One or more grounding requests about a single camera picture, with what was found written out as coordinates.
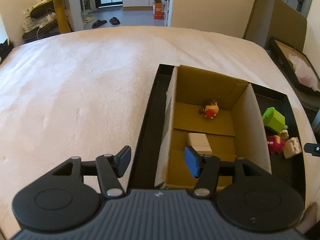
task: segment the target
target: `green plastic container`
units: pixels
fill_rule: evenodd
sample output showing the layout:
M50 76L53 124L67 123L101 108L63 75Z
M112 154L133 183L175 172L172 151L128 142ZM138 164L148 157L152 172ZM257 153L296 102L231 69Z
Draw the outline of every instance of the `green plastic container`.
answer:
M285 126L285 117L280 114L274 107L269 107L262 116L263 124L273 131L280 133Z

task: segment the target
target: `wrinkled sheet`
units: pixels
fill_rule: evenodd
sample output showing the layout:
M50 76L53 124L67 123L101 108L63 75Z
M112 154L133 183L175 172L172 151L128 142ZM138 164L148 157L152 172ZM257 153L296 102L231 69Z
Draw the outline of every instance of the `wrinkled sheet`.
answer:
M160 63L213 70L287 94L301 144L315 142L291 86L264 49L250 41L152 26L35 41L15 48L0 66L0 228L5 237L19 230L11 211L14 195L42 174L71 156L94 160L124 145L134 153ZM320 199L320 158L303 154L308 206ZM123 187L130 167L120 179Z

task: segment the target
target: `table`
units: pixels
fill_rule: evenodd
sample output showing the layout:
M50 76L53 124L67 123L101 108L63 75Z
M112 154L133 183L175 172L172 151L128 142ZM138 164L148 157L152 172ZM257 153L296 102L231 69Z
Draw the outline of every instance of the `table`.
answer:
M56 17L57 17L57 22L58 22L58 26L59 26L59 31L61 33L69 33L71 32L69 24L68 24L68 20L67 20L67 15L66 15L66 11L64 8L64 3L63 0L43 0L40 3L26 9L25 11L23 11L22 13L28 13L31 12L34 8L37 8L45 3L48 3L50 1L53 1L54 4L54 10L56 13Z

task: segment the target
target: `floor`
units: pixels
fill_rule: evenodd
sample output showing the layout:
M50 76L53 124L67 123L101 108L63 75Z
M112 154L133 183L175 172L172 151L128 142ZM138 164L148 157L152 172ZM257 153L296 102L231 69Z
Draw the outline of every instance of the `floor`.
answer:
M108 22L99 28L118 27L118 26L164 26L164 20L155 20L153 11L123 11L122 7L99 8L94 13L87 14L86 17L95 17L92 22L87 23L85 30L90 30L92 24L97 20L107 20ZM117 17L119 25L112 25L110 19Z

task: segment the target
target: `black slipper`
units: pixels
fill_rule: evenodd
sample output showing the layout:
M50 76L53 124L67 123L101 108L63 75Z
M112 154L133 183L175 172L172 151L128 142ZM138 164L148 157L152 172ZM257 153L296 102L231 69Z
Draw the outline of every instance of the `black slipper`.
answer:
M100 27L100 26L102 26L102 25L104 25L104 24L106 24L108 21L106 21L106 20L97 20L94 24L92 24L92 28L98 28L98 27Z
M117 19L117 17L112 17L112 18L110 19L110 23L111 23L112 25L118 25L118 24L120 24L120 21Z

